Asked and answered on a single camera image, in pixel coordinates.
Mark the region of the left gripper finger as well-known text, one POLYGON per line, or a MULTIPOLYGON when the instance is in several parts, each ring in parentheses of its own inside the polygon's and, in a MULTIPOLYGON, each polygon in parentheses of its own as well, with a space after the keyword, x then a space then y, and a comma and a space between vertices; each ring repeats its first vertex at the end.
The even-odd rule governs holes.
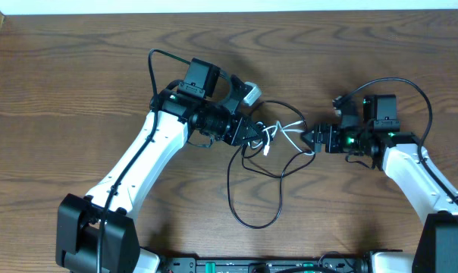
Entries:
POLYGON ((247 137, 242 140, 242 144, 248 145, 248 146, 260 146, 262 142, 263 142, 263 137, 260 135, 247 137))
POLYGON ((244 134, 245 138, 263 138, 263 132, 261 128, 252 120, 251 117, 246 119, 246 124, 244 127, 246 129, 244 134))

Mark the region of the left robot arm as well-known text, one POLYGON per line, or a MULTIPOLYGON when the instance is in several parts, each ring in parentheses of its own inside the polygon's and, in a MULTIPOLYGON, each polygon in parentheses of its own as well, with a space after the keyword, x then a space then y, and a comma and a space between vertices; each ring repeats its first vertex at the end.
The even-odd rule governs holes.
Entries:
POLYGON ((71 272, 155 272, 161 259, 140 246, 135 222, 152 186, 197 130, 240 146, 262 140, 261 127, 239 110, 260 88, 194 58, 182 80, 155 93, 145 123, 109 173, 83 197, 58 207, 55 261, 71 272))

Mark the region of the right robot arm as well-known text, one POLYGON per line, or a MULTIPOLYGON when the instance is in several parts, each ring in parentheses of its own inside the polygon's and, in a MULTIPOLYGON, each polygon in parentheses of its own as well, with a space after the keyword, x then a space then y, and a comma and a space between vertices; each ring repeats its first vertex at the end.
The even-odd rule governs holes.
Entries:
POLYGON ((357 272, 458 272, 458 189, 437 169, 414 133, 400 131, 397 98, 366 96, 360 115, 353 101, 337 98, 338 124, 316 124, 302 134, 313 152, 368 156, 404 193, 423 223, 416 252, 376 250, 357 272))

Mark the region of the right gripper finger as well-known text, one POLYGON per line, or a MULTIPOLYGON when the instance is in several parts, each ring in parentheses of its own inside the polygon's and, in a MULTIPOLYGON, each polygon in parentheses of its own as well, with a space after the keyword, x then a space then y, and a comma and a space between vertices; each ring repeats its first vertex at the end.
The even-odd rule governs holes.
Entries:
POLYGON ((303 141, 313 152, 321 152, 322 144, 314 139, 304 139, 303 141))
POLYGON ((300 138, 302 141, 314 141, 315 140, 315 129, 316 126, 309 128, 308 130, 301 133, 300 138))

